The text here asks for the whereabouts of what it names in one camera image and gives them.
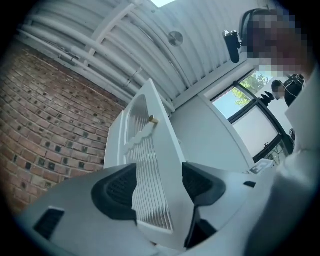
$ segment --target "white machine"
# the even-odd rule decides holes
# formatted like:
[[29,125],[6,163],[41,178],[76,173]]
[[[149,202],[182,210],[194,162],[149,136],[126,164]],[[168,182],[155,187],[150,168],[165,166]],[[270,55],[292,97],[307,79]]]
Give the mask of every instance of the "white machine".
[[320,169],[319,153],[307,150],[278,170],[265,159],[245,173],[186,162],[152,81],[110,128],[105,162],[18,217],[47,253],[267,255],[304,215]]

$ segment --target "person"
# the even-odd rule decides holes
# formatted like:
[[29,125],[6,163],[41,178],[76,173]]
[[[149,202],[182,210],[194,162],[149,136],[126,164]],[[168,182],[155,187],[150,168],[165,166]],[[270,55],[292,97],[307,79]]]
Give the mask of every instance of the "person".
[[285,9],[249,10],[242,15],[239,26],[242,51],[248,59],[269,65],[272,71],[301,74],[305,80],[302,91],[293,93],[294,100],[285,113],[295,131],[294,153],[320,150],[319,64],[312,42],[299,26]]
[[[309,13],[307,15],[313,19],[315,17]],[[289,102],[285,113],[295,132],[294,151],[277,168],[273,184],[275,189],[247,243],[248,256],[269,255],[279,245],[279,241],[285,239],[301,243],[302,240],[297,239],[298,234],[307,234],[317,222],[315,218],[310,219],[313,215],[319,215],[310,209],[315,209],[311,207],[319,205],[320,199],[320,71],[312,44],[299,26],[301,23],[295,22],[295,17],[290,16],[286,10],[254,9],[247,11],[240,20],[241,46],[249,59],[269,64],[272,71],[302,74],[305,79],[305,86],[297,95],[293,93],[295,97]],[[288,85],[276,82],[275,87],[277,93],[280,92],[286,98]],[[300,178],[306,181],[305,188],[309,189],[311,186],[307,184],[316,181],[312,187],[312,198],[317,201],[312,206],[310,199],[307,201],[303,198],[298,202],[306,190],[293,189],[290,182],[287,182],[297,182]],[[292,207],[282,208],[285,203]],[[283,253],[278,250],[272,255]]]
[[240,20],[239,35],[247,58],[269,65],[272,71],[302,74],[308,81],[317,68],[310,42],[285,10],[247,11]]
[[300,75],[292,75],[285,83],[275,80],[271,84],[272,94],[276,100],[283,99],[288,107],[303,89],[304,80]]

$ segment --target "ceiling beam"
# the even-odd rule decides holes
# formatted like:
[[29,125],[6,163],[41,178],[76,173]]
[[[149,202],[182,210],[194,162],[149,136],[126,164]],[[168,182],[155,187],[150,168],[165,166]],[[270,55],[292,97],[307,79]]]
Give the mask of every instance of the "ceiling beam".
[[[100,23],[97,29],[91,36],[91,39],[96,41],[98,44],[101,44],[106,38],[107,34],[115,27],[115,25],[121,21],[128,13],[130,13],[137,5],[140,5],[142,1],[135,1],[131,3],[129,1],[124,1],[119,4],[113,11],[105,17],[105,19]],[[89,45],[85,47],[85,51],[89,55],[93,56],[96,53],[96,50],[91,48]],[[86,60],[83,61],[84,65],[88,65]]]
[[208,88],[215,81],[219,80],[223,76],[227,75],[233,69],[241,65],[247,59],[246,53],[240,54],[240,61],[238,63],[233,63],[231,60],[227,61],[222,66],[218,67],[212,73],[201,79],[199,82],[194,84],[190,89],[186,90],[184,93],[175,98],[172,103],[175,109],[181,107],[184,103],[191,100],[194,96],[202,92],[204,89]]

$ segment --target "red brick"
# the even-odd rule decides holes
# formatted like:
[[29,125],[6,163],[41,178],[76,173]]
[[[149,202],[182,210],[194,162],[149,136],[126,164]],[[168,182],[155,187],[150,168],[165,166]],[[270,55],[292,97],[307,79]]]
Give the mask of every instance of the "red brick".
[[86,174],[89,174],[89,172],[84,171],[84,170],[72,169],[70,176],[77,177],[77,176],[82,176],[82,175],[86,175]]
[[74,134],[78,134],[80,136],[83,136],[84,135],[84,130],[76,127],[76,128],[74,128],[73,133]]
[[62,175],[69,175],[70,174],[70,168],[62,165],[56,165],[54,168],[54,171],[58,174]]
[[87,125],[84,125],[84,126],[83,126],[83,129],[84,129],[85,131],[89,132],[89,133],[92,133],[92,134],[95,134],[95,133],[97,132],[97,129],[92,128],[92,127],[87,126]]
[[24,201],[24,202],[26,202],[26,203],[30,203],[30,195],[27,194],[27,193],[25,193],[25,192],[22,191],[21,189],[16,188],[16,189],[14,190],[14,195],[15,195],[18,199],[20,199],[20,200],[22,200],[22,201]]
[[59,127],[61,127],[62,129],[67,130],[68,132],[72,132],[72,131],[75,129],[74,126],[72,126],[72,125],[70,125],[70,124],[67,124],[66,122],[62,122],[62,123],[59,125]]
[[42,138],[38,135],[36,135],[35,133],[33,132],[30,132],[29,136],[28,136],[28,139],[38,145],[41,144],[41,141],[42,141]]
[[77,152],[77,151],[72,152],[72,158],[85,161],[85,162],[89,160],[88,154]]
[[97,131],[96,131],[96,134],[97,134],[98,136],[101,136],[101,137],[105,137],[105,138],[108,137],[108,133],[105,132],[105,131],[102,131],[102,130],[97,130]]
[[32,143],[31,141],[27,140],[26,138],[21,137],[19,139],[19,143],[24,146],[26,149],[29,149],[30,151],[36,153],[39,156],[44,157],[47,153],[47,151],[36,144]]
[[38,175],[38,176],[41,176],[44,174],[44,169],[38,167],[38,166],[35,166],[33,165],[30,172],[34,175]]
[[64,157],[64,158],[68,159],[67,164],[65,164],[64,161],[62,160],[62,163],[64,165],[70,166],[70,167],[75,167],[75,168],[79,167],[79,161],[78,160],[75,160],[75,159],[72,159],[72,158],[68,158],[68,157]]
[[41,118],[38,120],[38,122],[36,122],[36,124],[41,126],[41,127],[43,127],[43,128],[45,128],[45,129],[48,129],[48,127],[50,126],[49,122],[47,122],[47,121],[45,121],[45,120],[43,120]]
[[59,114],[58,111],[55,111],[55,110],[52,109],[51,107],[48,107],[48,108],[46,109],[46,112],[47,112],[48,114],[50,114],[51,116],[54,116],[54,117],[56,117],[56,116]]
[[21,158],[20,156],[18,156],[16,158],[16,162],[15,163],[16,163],[17,166],[19,166],[20,168],[24,169],[24,168],[26,168],[27,161],[24,160],[23,158]]
[[15,121],[15,122],[11,123],[10,125],[13,129],[15,129],[22,136],[28,137],[30,131],[28,129],[24,128],[22,123],[18,123]]
[[24,118],[22,115],[20,115],[18,118],[17,118],[17,122],[22,124],[23,126],[26,126],[28,124],[28,120],[26,118]]
[[31,153],[30,151],[28,151],[26,149],[22,152],[22,157],[31,163],[34,163],[37,158],[37,156],[35,154]]
[[73,150],[77,150],[77,151],[81,151],[83,149],[83,145],[81,145],[79,143],[76,143],[76,142],[73,142],[72,143],[72,149]]
[[29,103],[29,102],[25,105],[25,107],[26,107],[28,110],[30,110],[32,113],[36,113],[37,110],[38,110],[38,108],[37,108],[36,106],[34,106],[33,104],[31,104],[31,103]]
[[54,173],[54,172],[51,172],[51,171],[46,171],[45,170],[43,172],[43,178],[45,178],[48,181],[55,182],[55,183],[59,182],[59,175]]
[[42,177],[33,175],[31,182],[32,182],[32,184],[44,189],[46,187],[47,181]]
[[83,144],[83,145],[86,145],[86,146],[91,146],[92,145],[92,143],[93,143],[93,141],[92,140],[90,140],[90,139],[87,139],[87,138],[82,138],[82,137],[80,137],[79,139],[78,139],[78,142],[80,143],[80,144]]
[[17,176],[15,176],[15,175],[10,175],[9,176],[9,181],[10,181],[11,184],[15,185],[16,187],[19,187],[20,183],[21,183],[21,179],[18,178]]
[[94,163],[94,164],[101,165],[101,162],[102,162],[103,160],[104,160],[104,159],[101,158],[101,157],[90,156],[89,162],[90,162],[90,163]]
[[53,135],[52,136],[52,141],[54,143],[57,143],[57,144],[62,145],[62,146],[67,145],[67,142],[68,142],[68,140],[66,138],[63,138],[63,137],[61,137],[59,135]]
[[98,170],[100,170],[102,168],[103,168],[102,165],[97,165],[97,164],[93,164],[93,163],[85,163],[84,164],[84,169],[86,171],[95,172],[95,171],[98,171]]
[[[0,160],[0,165],[4,167],[5,173],[2,181],[8,184],[7,193],[12,198],[10,206],[13,211],[21,211],[27,204],[22,200],[34,202],[46,189],[62,182],[66,176],[84,175],[102,168],[101,160],[105,155],[109,126],[124,109],[120,105],[124,103],[82,76],[22,44],[10,56],[9,62],[5,63],[6,69],[0,71],[0,78],[5,83],[0,88],[0,108],[3,109],[0,149],[6,146],[8,151],[22,158],[17,159],[21,168],[6,157]],[[88,137],[83,136],[84,132],[89,133]],[[45,147],[47,141],[50,142],[49,148]],[[66,147],[68,141],[73,142],[72,148]],[[93,141],[98,143],[94,144],[95,148],[90,146]],[[56,163],[56,156],[56,161],[68,158],[66,165],[63,159],[61,164]],[[43,168],[37,166],[39,157],[46,159]],[[33,163],[30,171],[26,171],[23,159]],[[44,170],[48,168],[49,161],[56,163],[54,172]],[[84,169],[88,171],[80,170],[79,162],[84,162]],[[26,181],[30,176],[32,184]],[[19,191],[22,182],[27,187]]]
[[100,142],[97,142],[97,141],[93,141],[92,142],[92,147],[96,148],[96,149],[100,149],[100,150],[105,150],[106,149],[106,144],[100,143]]
[[10,161],[12,161],[15,156],[15,154],[11,150],[9,150],[6,146],[2,146],[2,148],[0,149],[0,154],[4,155]]
[[6,163],[6,168],[7,168],[10,172],[12,172],[13,174],[17,174],[17,172],[18,172],[18,166],[16,166],[14,163],[12,163],[12,162],[10,162],[10,161],[8,161],[8,162]]
[[50,117],[50,115],[48,115],[46,112],[42,111],[42,110],[38,110],[36,112],[37,115],[39,115],[42,119],[44,120],[48,120],[48,117]]
[[38,193],[38,190],[39,188],[31,185],[31,184],[28,184],[27,187],[26,187],[26,191],[29,193],[29,194],[32,194],[34,196],[40,196],[40,194]]
[[31,182],[32,179],[32,174],[30,174],[29,172],[26,172],[24,170],[19,169],[18,173],[17,173],[18,177],[21,178],[22,180],[25,180],[27,182]]
[[62,156],[59,155],[59,154],[56,154],[56,153],[53,153],[51,151],[48,151],[45,155],[45,158],[46,159],[49,159],[51,161],[54,161],[56,163],[61,163],[61,160],[62,160]]

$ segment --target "window frame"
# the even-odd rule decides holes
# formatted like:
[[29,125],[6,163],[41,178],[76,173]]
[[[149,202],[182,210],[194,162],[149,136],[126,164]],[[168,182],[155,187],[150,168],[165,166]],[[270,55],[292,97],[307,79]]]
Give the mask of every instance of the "window frame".
[[266,157],[281,141],[283,141],[285,149],[289,155],[291,155],[294,151],[294,144],[291,141],[290,137],[286,134],[285,130],[283,129],[279,121],[272,114],[272,112],[267,108],[267,106],[264,105],[262,101],[258,97],[256,97],[250,90],[248,90],[247,88],[245,88],[240,84],[243,80],[245,80],[248,76],[250,76],[255,71],[256,71],[255,69],[252,69],[251,71],[246,73],[244,76],[242,76],[239,80],[234,81],[232,85],[230,85],[229,87],[224,89],[222,92],[220,92],[218,95],[213,97],[210,101],[213,104],[215,100],[223,97],[226,93],[231,91],[233,88],[237,88],[239,91],[243,92],[249,99],[252,99],[252,100],[246,106],[244,106],[241,110],[239,110],[234,115],[229,117],[228,121],[231,124],[234,124],[240,118],[245,116],[255,106],[257,106],[262,111],[262,113],[266,116],[266,118],[270,121],[272,126],[278,132],[278,135],[260,153],[258,153],[253,157],[253,161],[257,163],[258,161]]

